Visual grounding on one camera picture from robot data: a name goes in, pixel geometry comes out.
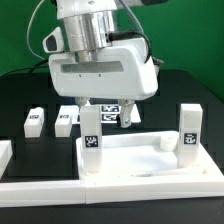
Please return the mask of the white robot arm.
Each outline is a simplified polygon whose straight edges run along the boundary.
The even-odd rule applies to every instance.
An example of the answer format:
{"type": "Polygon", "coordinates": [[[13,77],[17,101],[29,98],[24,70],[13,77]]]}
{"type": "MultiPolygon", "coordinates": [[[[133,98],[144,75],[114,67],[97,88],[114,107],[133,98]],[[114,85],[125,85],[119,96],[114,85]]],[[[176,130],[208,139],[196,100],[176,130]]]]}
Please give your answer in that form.
{"type": "Polygon", "coordinates": [[[152,56],[141,27],[120,31],[114,12],[125,8],[132,22],[133,6],[168,0],[52,0],[62,25],[45,40],[55,90],[76,99],[80,106],[91,98],[116,99],[121,106],[117,121],[131,125],[134,104],[158,89],[161,60],[152,56]]]}

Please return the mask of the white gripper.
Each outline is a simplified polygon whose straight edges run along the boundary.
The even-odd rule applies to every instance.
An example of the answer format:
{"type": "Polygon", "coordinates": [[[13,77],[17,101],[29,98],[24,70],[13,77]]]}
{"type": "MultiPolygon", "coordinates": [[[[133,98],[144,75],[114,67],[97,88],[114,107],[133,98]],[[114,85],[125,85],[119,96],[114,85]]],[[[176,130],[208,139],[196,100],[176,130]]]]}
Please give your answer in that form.
{"type": "Polygon", "coordinates": [[[78,63],[72,53],[52,54],[49,67],[56,92],[76,97],[79,107],[89,105],[89,98],[120,99],[120,126],[128,128],[134,100],[147,99],[158,89],[153,61],[145,63],[145,57],[144,39],[135,38],[100,49],[96,62],[78,63]]]}

